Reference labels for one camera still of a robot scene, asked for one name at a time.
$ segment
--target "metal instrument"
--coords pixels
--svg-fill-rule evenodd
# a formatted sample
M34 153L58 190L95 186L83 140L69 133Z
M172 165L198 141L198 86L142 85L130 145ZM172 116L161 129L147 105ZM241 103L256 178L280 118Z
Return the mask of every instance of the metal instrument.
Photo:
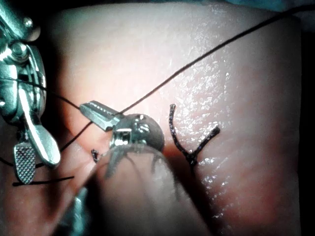
M18 127L14 169L24 184L33 180L35 156L51 168L60 162L57 143L40 122L46 77L38 49L28 44L39 33L31 18L13 9L9 1L0 0L0 114Z

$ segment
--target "skin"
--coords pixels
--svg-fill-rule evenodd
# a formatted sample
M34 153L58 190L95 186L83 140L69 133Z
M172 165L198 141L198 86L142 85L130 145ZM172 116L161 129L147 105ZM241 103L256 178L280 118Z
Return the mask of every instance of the skin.
M59 59L57 76L47 74L47 80L54 81L48 86L75 104L97 100L119 111L197 56L272 15L221 3L100 5L63 11L46 28ZM181 182L187 211L160 222L166 231L171 232L176 218L185 216L195 222L199 235L300 235L300 51L299 24L281 20L207 57L126 113L144 113L159 123L165 135L163 154ZM88 120L69 105L49 99L44 118L56 119L50 131L62 146ZM172 103L177 105L178 139L187 150L196 149L216 124L221 128L199 154L196 178L170 136ZM0 130L5 137L1 156L10 160L7 147L15 143L15 129L1 122ZM63 152L57 169L37 170L35 180L75 175L58 184L14 188L12 168L1 165L2 232L49 235L94 167L91 149L106 152L110 138L110 132L92 125ZM136 161L149 182L156 178L145 171L150 163ZM165 169L158 168L161 176ZM144 186L144 192L156 199L171 196L166 183L173 178L168 173ZM122 162L104 185L105 202L116 199L111 207L129 209L122 224L141 208L141 202L135 204L137 195L126 201L141 187L135 180L133 167ZM172 197L165 198L165 206L157 202L158 209L177 212ZM133 227L154 225L140 216L136 219ZM176 226L181 234L183 227Z

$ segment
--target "black suture thread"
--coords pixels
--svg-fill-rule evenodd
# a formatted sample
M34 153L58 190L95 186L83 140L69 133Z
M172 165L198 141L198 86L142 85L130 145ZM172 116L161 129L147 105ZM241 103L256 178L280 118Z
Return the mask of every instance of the black suture thread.
M64 180L68 180L68 179L72 179L74 178L74 176L70 176L70 177L64 177L64 178L57 178L57 179L52 179L52 180L48 180L48 181L33 181L29 184L23 184L20 182L14 182L12 183L13 187L18 187L18 186L25 186L25 185L40 185L40 184L49 184L49 183L57 183L57 182L61 182Z
M95 150L95 149L92 149L92 150L91 150L91 154L92 154L92 157L93 157L93 161L94 161L95 163L97 163L97 162L99 161L99 159L98 159L98 151Z
M218 46L214 47L213 49L209 50L208 52L204 53L203 55L199 56L198 58L196 58L195 60L193 60L192 62L188 63L187 65L183 66L182 68L180 68L179 70L177 70L174 74L172 74L170 77L168 77L165 81L163 81L161 84L159 84L156 88L154 88L153 90L151 90L149 93L147 93L146 95L144 95L142 98L140 98L139 100L137 100L136 102L132 103L130 106L126 107L125 109L121 110L120 112L118 112L117 114L115 115L118 115L118 114L123 114L124 112L130 110L132 107L136 106L137 104L139 104L140 102L142 102L144 99L148 98L149 96L151 96L153 93L155 93L157 90L159 90L161 87L163 87L164 85L166 85L168 82L170 82L171 80L173 80L176 76L178 76L179 74L181 74L182 72L184 72L185 70L187 70L188 68L192 67L194 64L196 64L197 62L203 60L204 58L206 58L207 56L211 55L212 53L214 53L215 51L223 48L224 46L226 46L227 44L251 33L251 32L254 32L264 26L267 26L273 22L276 22L278 20L281 20L287 16L290 16L290 15L293 15L295 13L298 13L298 12L303 12L303 11L314 11L315 10L315 4L310 4L310 5L303 5L303 6L298 6L298 7L294 7L294 8L291 8L287 11L284 11L282 13L279 13L277 14L276 16L266 20L266 21L263 21L261 23L259 23L258 25L252 27L252 28L249 28L248 30L246 31L243 31L239 34L237 34L236 36L226 40L225 42L219 44ZM0 80L10 80L10 81L18 81L18 80L14 80L14 79L10 79L10 78L0 78ZM76 106L74 103L72 103L71 101L69 101L68 99L48 90L47 88L44 88L43 86L40 86L40 85L36 85L34 83L31 83L31 82L27 82L27 81L20 81L22 83L25 83L25 84L29 84L29 85L33 85L35 87L38 87L42 90L45 90L46 92L54 95L55 97L63 100L64 102L70 104L71 106L73 106L74 108L76 109L80 109L78 106ZM7 162L5 161L4 159L0 158L0 161L6 165L9 165L9 166L13 166L12 163L10 162Z
M261 23L259 23L256 26L253 26L249 29L247 29L246 31L243 31L239 34L237 34L236 36L224 41L223 43L219 44L218 46L214 47L213 49L209 50L208 52L206 52L205 54L199 56L198 58L196 58L195 60L193 60L192 62L188 63L187 65L183 66L182 68L180 68L179 70L177 70L174 74L172 74L170 77L168 77L166 80L164 80L161 84L159 84L157 87L155 87L153 90L151 90L149 93L147 93L146 95L144 95L142 98L140 98L139 100L137 100L136 102L132 103L130 106L126 107L125 109L121 110L120 112L116 113L115 115L118 114L123 114L126 111L130 110L131 108L133 108L134 106L136 106L137 104L139 104L140 102L142 102L144 99L148 98L149 96L151 96L153 93L155 93L157 90L159 90L161 87L163 87L164 85L166 85L168 82L170 82L171 80L173 80L176 76L178 76L179 74L183 73L185 70L187 70L188 68L192 67L193 65L195 65L197 62L205 59L207 56L211 55L212 53L214 53L215 51L223 48L224 46L226 46L227 44L249 34L252 33L264 26L267 26L271 23L274 23L275 21L281 20L287 16L290 16L292 14L295 14L297 12L302 12L302 11L314 11L315 10L315 4L310 4L310 5L304 5L304 6L298 6L298 7L294 7L291 8L287 11L284 11L282 13L277 14L274 17L271 17L268 20L265 20Z
M79 108L77 105L75 105L73 102L71 102L70 100L68 100L68 99L66 99L65 97L62 97L62 96L56 94L56 93L53 92L53 91L48 90L47 88L45 88L45 87L43 87L43 86L41 86L41 85L37 85L37 84L34 84L34 83L32 83L32 82L29 82L29 81L16 80L16 79L11 79L11 78L2 78L2 77L0 77L0 80L9 80L9 81L15 81L15 82L20 82L20 83L32 85L32 86L34 86L34 87L40 88L41 90L44 90L44 91L48 92L49 94L55 96L56 98L59 98L60 100L62 100L62 101L64 101L64 102L68 103L69 105L71 105L71 106L74 107L75 109L80 110L80 108Z
M173 125L173 118L174 118L174 112L175 112L175 104L171 104L170 105L170 111L169 111L169 128L171 131L171 136L174 140L174 144L177 147L177 149L179 151L181 151L181 153L185 156L186 160L188 161L188 164L190 166L190 171L191 174L193 176L195 176L194 173L194 166L197 165L197 156L198 154L201 152L201 150L206 146L206 144L217 134L220 133L220 129L219 127L215 127L213 130L211 130L210 134L208 134L203 140L202 142L199 144L199 146L197 147L197 149L191 153L188 153L183 147L182 145L179 143L177 136L176 136L176 131L175 131L175 127Z
M91 125L93 124L92 121L90 121L89 123L87 123L83 129L81 129L81 131L73 137L73 139L71 139L68 143L66 143L61 149L60 149L60 152L64 151L70 144L72 144L77 138L80 137L80 135Z

